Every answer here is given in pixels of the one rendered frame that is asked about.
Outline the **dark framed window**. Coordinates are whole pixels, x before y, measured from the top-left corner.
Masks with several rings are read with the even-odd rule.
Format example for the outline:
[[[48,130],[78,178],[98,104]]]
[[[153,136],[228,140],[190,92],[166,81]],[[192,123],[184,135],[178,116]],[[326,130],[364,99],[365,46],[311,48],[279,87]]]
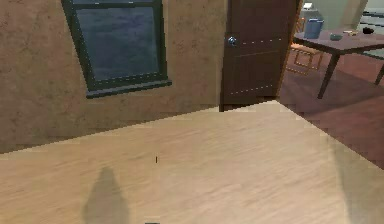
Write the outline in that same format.
[[[166,87],[162,0],[61,0],[88,99]]]

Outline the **dark brown room door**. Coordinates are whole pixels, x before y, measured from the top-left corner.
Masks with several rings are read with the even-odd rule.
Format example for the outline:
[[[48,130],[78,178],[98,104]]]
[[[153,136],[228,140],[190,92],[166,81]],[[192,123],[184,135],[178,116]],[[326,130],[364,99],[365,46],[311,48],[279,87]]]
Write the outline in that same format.
[[[277,97],[301,1],[227,1],[221,112]]]

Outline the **blue grey box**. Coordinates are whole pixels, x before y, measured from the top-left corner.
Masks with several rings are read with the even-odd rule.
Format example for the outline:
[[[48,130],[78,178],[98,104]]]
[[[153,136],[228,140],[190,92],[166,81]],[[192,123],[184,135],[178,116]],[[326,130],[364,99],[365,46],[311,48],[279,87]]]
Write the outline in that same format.
[[[306,39],[317,39],[322,30],[324,21],[316,18],[311,18],[306,22],[304,29],[304,37]]]

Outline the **dark brown wooden table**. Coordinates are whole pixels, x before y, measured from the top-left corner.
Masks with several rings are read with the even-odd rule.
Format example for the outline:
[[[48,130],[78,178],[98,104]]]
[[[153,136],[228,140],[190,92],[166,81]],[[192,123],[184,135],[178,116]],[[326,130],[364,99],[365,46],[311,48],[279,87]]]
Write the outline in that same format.
[[[340,41],[331,41],[330,34],[340,34],[343,38]],[[293,37],[297,44],[310,47],[331,55],[330,62],[325,72],[317,98],[322,99],[329,81],[342,55],[363,54],[365,51],[384,49],[384,35],[362,34],[349,36],[343,33],[343,29],[323,30],[317,39],[306,39],[304,33],[297,33]]]

